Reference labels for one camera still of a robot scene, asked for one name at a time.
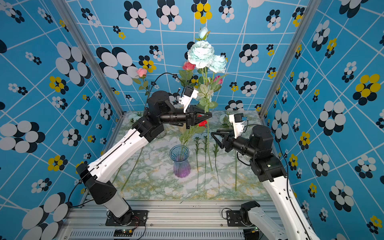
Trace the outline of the purple tinted glass vase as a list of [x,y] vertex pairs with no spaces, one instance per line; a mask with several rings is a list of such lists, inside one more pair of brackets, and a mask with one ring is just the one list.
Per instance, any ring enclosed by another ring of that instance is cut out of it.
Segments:
[[178,178],[185,178],[191,172],[188,161],[190,151],[184,145],[176,145],[170,150],[170,159],[173,161],[173,173]]

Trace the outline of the yellow beige vase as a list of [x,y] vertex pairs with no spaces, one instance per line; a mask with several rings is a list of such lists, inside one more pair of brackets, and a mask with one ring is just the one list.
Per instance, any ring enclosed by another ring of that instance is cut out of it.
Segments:
[[179,132],[181,134],[184,134],[186,132],[186,130],[187,130],[185,124],[183,124],[182,126],[177,126],[177,128],[179,129]]

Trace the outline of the light blue peony bouquet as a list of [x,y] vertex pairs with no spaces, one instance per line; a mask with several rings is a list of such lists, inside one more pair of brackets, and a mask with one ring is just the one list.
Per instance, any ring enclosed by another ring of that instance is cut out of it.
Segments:
[[181,153],[184,154],[187,152],[187,145],[190,139],[193,138],[195,134],[201,134],[205,131],[205,127],[200,127],[200,126],[190,126],[189,129],[186,129],[184,133],[179,137],[181,141]]

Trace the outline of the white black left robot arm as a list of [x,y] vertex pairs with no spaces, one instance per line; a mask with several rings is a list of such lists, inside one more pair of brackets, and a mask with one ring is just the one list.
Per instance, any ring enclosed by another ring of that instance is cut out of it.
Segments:
[[175,108],[165,91],[157,91],[148,98],[148,108],[129,132],[104,155],[87,164],[80,164],[76,171],[80,180],[98,205],[105,206],[118,224],[126,226],[133,220],[133,210],[117,192],[110,179],[113,174],[138,150],[153,141],[164,131],[164,124],[196,126],[212,117],[191,101],[202,94],[187,87],[181,97],[181,108]]

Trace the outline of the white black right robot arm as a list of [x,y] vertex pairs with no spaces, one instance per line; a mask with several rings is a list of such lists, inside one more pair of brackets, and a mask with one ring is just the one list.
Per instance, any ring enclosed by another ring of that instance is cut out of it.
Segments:
[[257,227],[269,240],[319,239],[294,197],[281,160],[272,153],[273,136],[268,127],[255,125],[249,138],[237,130],[218,130],[211,135],[227,153],[235,150],[250,157],[249,166],[269,193],[283,223],[278,225],[257,202],[250,201],[241,205],[244,225]]

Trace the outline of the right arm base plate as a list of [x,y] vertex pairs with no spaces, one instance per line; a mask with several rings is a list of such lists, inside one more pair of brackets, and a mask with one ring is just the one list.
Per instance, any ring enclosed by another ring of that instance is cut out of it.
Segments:
[[244,210],[233,211],[226,210],[226,219],[228,227],[246,227],[246,212]]

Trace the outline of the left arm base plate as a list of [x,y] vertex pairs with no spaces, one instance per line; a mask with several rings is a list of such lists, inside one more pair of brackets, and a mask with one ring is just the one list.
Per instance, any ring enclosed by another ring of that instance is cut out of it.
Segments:
[[122,227],[122,226],[144,226],[148,219],[147,210],[128,210],[121,217],[116,217],[111,211],[107,212],[106,226]]

